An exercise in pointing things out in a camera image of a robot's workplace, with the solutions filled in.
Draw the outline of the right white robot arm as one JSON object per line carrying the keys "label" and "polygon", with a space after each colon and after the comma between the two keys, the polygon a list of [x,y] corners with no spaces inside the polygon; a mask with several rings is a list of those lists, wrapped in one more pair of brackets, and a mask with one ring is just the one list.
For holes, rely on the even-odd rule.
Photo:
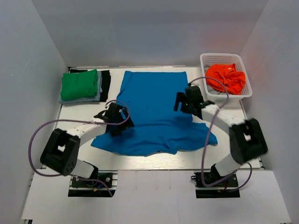
{"label": "right white robot arm", "polygon": [[179,104],[181,112],[208,121],[229,136],[230,152],[211,166],[212,183],[205,183],[203,180],[205,187],[222,186],[243,164],[268,152],[263,132],[256,119],[240,119],[223,112],[214,102],[204,101],[198,86],[189,86],[185,92],[178,92],[174,111],[178,110]]}

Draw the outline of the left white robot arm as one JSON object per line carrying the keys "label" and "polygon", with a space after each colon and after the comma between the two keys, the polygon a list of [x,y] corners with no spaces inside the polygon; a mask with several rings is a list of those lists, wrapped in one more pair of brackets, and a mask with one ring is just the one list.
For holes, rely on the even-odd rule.
{"label": "left white robot arm", "polygon": [[99,180],[99,169],[78,159],[80,147],[102,135],[104,127],[115,137],[135,125],[130,118],[129,107],[119,100],[106,103],[105,110],[96,114],[90,121],[75,122],[81,125],[69,130],[57,128],[51,133],[40,162],[60,175],[77,176],[88,186],[94,186]]}

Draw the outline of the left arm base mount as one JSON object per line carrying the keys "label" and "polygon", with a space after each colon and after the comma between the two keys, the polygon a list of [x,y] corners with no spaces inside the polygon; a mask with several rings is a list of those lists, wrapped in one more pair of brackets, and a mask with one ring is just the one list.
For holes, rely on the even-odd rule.
{"label": "left arm base mount", "polygon": [[68,190],[68,197],[96,197],[110,198],[117,188],[117,171],[99,171],[96,179],[99,181],[83,181],[72,177]]}

